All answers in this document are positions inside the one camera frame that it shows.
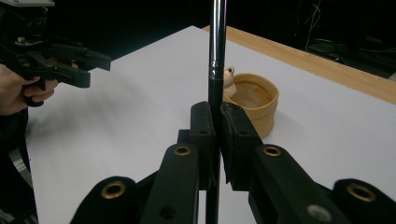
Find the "wooden table edge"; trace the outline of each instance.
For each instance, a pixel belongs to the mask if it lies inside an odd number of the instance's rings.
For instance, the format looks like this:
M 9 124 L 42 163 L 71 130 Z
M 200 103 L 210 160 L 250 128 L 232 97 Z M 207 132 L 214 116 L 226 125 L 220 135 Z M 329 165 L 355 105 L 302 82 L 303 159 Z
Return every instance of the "wooden table edge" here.
M 228 26 L 227 39 L 314 75 L 396 105 L 396 82 Z

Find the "small figurine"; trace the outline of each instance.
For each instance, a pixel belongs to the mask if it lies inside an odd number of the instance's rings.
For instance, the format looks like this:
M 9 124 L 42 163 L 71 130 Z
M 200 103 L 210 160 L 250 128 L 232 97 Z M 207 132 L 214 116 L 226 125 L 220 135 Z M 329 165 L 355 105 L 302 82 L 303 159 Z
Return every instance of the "small figurine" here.
M 234 94 L 236 94 L 236 86 L 233 83 L 234 81 L 233 72 L 234 69 L 232 66 L 224 70 L 223 94 L 227 95 L 229 98 L 231 98 Z

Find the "white table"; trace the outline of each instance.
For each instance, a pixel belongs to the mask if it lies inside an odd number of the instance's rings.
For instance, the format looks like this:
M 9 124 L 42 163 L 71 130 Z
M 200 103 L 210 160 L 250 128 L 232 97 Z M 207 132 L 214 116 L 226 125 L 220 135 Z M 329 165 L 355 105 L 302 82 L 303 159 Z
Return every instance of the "white table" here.
M 208 32 L 190 27 L 117 59 L 111 72 L 92 70 L 89 89 L 61 84 L 30 109 L 27 146 L 40 224 L 69 223 L 105 178 L 137 182 L 158 170 L 177 131 L 190 128 L 190 107 L 207 100 L 208 52 Z M 353 177 L 396 199 L 396 105 L 230 41 L 229 65 L 279 88 L 276 125 L 263 142 L 285 148 L 325 187 Z M 254 222 L 248 194 L 223 179 L 219 223 Z

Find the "metal rod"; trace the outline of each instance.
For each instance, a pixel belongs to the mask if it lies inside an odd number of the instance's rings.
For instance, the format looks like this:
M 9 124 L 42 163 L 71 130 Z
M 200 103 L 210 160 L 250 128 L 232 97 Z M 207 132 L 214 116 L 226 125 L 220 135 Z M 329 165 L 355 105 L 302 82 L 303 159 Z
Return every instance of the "metal rod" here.
M 223 100 L 225 36 L 226 36 L 226 0 L 213 0 L 210 22 L 209 43 L 209 80 L 208 102 L 216 131 L 216 143 L 213 155 L 213 176 L 215 184 L 206 192 L 206 224 L 217 224 L 219 220 L 219 170 L 221 138 L 220 106 Z

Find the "brass screw hole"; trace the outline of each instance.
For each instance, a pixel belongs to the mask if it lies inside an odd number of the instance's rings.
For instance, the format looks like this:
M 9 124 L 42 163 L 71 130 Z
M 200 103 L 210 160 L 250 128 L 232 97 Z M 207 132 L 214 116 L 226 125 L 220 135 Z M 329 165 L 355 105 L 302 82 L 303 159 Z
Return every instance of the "brass screw hole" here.
M 367 203 L 372 203 L 376 199 L 375 194 L 362 185 L 350 184 L 346 187 L 346 190 L 353 197 Z
M 280 154 L 282 154 L 282 151 L 276 147 L 265 147 L 263 152 L 268 156 L 274 156 L 274 157 L 280 156 Z
M 114 181 L 105 185 L 101 191 L 102 197 L 115 199 L 120 197 L 126 190 L 126 186 L 121 181 Z
M 187 156 L 191 153 L 191 149 L 189 149 L 188 147 L 178 147 L 177 149 L 175 149 L 175 154 L 177 154 L 178 156 Z

